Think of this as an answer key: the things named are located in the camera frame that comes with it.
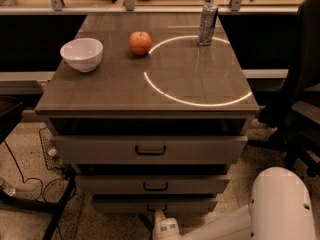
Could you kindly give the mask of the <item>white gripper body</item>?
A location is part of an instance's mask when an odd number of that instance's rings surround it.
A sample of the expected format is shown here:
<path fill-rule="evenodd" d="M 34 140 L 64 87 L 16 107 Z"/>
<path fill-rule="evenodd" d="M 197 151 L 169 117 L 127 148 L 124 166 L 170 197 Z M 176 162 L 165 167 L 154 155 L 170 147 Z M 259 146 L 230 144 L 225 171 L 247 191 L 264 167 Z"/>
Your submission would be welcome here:
<path fill-rule="evenodd" d="M 175 218 L 167 218 L 162 210 L 155 211 L 152 240 L 178 240 L 180 230 Z"/>

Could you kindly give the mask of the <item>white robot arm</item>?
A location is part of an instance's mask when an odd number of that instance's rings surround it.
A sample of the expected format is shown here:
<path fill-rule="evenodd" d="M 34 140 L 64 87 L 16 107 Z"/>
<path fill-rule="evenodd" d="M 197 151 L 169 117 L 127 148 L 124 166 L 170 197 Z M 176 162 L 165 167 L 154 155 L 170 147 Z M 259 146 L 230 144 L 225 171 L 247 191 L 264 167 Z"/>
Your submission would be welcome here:
<path fill-rule="evenodd" d="M 317 240 L 311 199 L 293 172 L 271 167 L 255 179 L 238 210 L 184 235 L 177 220 L 155 212 L 152 240 Z"/>

